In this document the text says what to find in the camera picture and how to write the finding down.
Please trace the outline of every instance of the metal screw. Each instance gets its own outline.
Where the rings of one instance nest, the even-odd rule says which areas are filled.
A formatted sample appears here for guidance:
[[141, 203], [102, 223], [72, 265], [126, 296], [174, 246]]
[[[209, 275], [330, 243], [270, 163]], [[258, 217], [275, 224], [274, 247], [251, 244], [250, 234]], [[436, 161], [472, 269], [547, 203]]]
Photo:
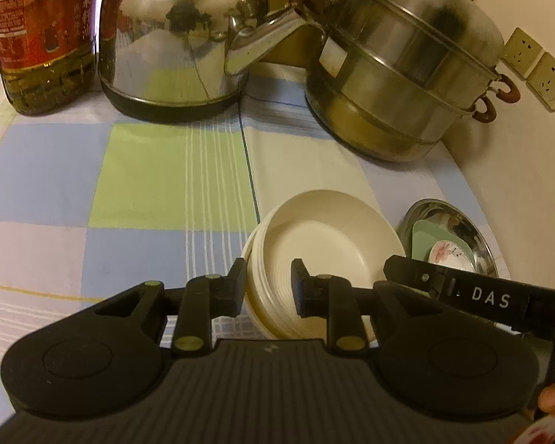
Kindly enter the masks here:
[[175, 340], [175, 347], [186, 352], [199, 350], [204, 346], [204, 340], [198, 336], [183, 336]]
[[343, 336], [335, 342], [335, 345], [341, 350], [362, 350], [366, 343], [358, 336]]

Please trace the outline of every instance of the cooking oil bottle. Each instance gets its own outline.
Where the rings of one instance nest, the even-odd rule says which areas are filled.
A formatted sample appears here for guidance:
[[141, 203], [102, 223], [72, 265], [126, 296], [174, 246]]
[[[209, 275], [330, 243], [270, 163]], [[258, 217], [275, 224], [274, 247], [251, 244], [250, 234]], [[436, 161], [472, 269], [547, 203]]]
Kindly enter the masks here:
[[0, 74], [21, 114], [51, 111], [95, 73], [96, 0], [0, 0]]

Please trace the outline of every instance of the round button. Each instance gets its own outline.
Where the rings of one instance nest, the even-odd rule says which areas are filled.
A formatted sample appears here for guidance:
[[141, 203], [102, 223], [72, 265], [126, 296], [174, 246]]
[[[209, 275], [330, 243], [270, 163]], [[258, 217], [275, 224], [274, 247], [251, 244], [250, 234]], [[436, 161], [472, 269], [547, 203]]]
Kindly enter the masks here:
[[111, 363], [111, 357], [111, 350], [101, 342], [72, 339], [46, 350], [43, 365], [54, 375], [78, 379], [103, 372]]
[[364, 339], [358, 336], [343, 336], [335, 342], [335, 345], [341, 350], [358, 351], [362, 350], [366, 346], [366, 343]]
[[430, 349], [428, 360], [446, 375], [472, 379], [490, 373], [498, 356], [489, 345], [479, 340], [448, 339]]
[[197, 336], [183, 336], [175, 340], [175, 347], [185, 352], [199, 350], [204, 346], [204, 340]]

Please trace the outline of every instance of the kettle spout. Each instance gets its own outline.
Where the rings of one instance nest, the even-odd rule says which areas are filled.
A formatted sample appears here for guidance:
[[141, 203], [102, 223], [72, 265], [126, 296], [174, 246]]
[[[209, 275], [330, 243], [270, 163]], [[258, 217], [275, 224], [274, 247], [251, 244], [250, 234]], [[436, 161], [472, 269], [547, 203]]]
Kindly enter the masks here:
[[224, 71], [229, 75], [241, 73], [301, 26], [315, 26], [323, 32], [325, 38], [325, 29], [305, 13], [296, 6], [290, 6], [279, 16], [257, 28], [243, 28], [228, 48]]

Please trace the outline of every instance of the countertop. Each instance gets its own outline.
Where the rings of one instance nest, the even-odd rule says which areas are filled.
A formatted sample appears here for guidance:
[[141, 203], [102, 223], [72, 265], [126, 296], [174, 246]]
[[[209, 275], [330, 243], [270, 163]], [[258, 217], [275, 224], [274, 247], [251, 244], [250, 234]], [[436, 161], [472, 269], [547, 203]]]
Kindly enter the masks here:
[[[226, 272], [268, 211], [310, 189], [354, 195], [393, 226], [417, 200], [446, 200], [508, 276], [444, 145], [412, 164], [364, 160], [318, 125], [302, 79], [257, 65], [240, 103], [183, 125], [125, 117], [97, 82], [58, 112], [23, 117], [0, 85], [0, 359], [24, 334], [144, 280], [176, 287]], [[216, 320], [213, 333], [260, 336], [246, 314]], [[0, 422], [11, 411], [0, 384]]]

